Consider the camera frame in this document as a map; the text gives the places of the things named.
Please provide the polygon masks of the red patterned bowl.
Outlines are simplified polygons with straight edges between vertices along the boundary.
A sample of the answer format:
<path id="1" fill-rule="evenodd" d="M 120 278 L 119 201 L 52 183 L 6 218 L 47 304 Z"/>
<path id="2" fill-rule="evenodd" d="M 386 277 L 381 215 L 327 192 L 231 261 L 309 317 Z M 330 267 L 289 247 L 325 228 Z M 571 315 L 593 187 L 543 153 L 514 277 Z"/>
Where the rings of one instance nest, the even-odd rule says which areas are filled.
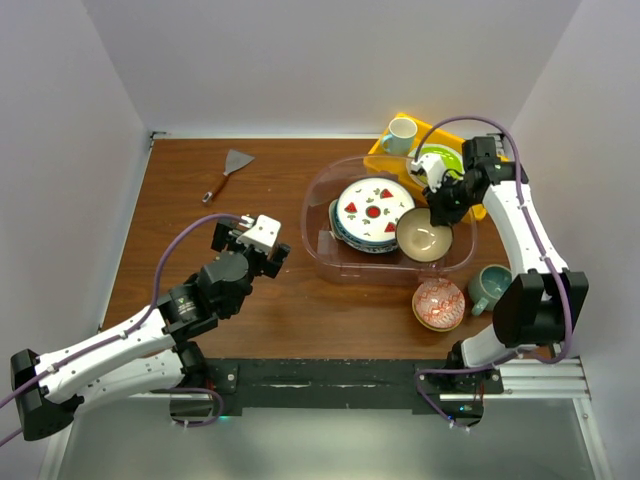
<path id="1" fill-rule="evenodd" d="M 426 328 L 447 332 L 462 322 L 465 297 L 453 282 L 444 278 L 430 278 L 413 294 L 412 310 Z"/>

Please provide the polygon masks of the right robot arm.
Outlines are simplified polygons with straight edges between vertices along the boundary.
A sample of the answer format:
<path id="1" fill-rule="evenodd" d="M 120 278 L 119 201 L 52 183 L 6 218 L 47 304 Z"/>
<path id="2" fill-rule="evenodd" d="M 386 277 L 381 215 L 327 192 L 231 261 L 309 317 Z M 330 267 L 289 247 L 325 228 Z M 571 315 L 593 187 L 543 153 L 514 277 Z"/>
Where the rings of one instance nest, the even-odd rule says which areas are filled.
<path id="1" fill-rule="evenodd" d="M 481 371 L 538 346 L 558 344 L 562 361 L 586 299 L 585 273 L 571 270 L 553 247 L 536 212 L 528 178 L 518 158 L 504 161 L 489 136 L 462 144 L 463 169 L 449 169 L 437 154 L 417 152 L 413 171 L 424 174 L 423 191 L 434 226 L 451 226 L 482 205 L 507 254 L 512 280 L 493 309 L 492 324 L 452 350 L 448 386 L 469 392 Z"/>

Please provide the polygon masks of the cream black bowl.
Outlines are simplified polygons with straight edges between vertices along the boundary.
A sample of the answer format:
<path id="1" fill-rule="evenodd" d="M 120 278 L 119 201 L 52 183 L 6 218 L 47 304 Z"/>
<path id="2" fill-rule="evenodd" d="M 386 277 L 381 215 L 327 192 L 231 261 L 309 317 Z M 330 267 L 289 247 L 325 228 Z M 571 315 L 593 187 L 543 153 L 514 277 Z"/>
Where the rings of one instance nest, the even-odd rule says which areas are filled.
<path id="1" fill-rule="evenodd" d="M 443 258 L 451 249 L 453 231 L 449 226 L 433 226 L 429 208 L 414 208 L 399 219 L 396 243 L 409 259 L 432 263 Z"/>

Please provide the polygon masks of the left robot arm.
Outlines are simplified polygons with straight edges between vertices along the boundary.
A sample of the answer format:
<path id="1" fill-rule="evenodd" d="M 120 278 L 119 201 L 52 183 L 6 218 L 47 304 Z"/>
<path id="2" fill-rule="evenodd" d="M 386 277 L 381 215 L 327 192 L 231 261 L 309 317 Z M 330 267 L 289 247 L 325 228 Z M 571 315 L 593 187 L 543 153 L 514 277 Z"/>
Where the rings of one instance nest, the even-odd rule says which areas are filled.
<path id="1" fill-rule="evenodd" d="M 160 292 L 176 247 L 213 222 L 213 260 L 187 281 Z M 149 391 L 220 394 L 207 388 L 206 362 L 195 338 L 239 313 L 258 276 L 278 275 L 291 248 L 281 224 L 267 216 L 206 215 L 179 233 L 162 254 L 148 306 L 120 324 L 48 354 L 24 349 L 11 358 L 12 391 L 26 441 L 52 436 L 90 408 Z"/>

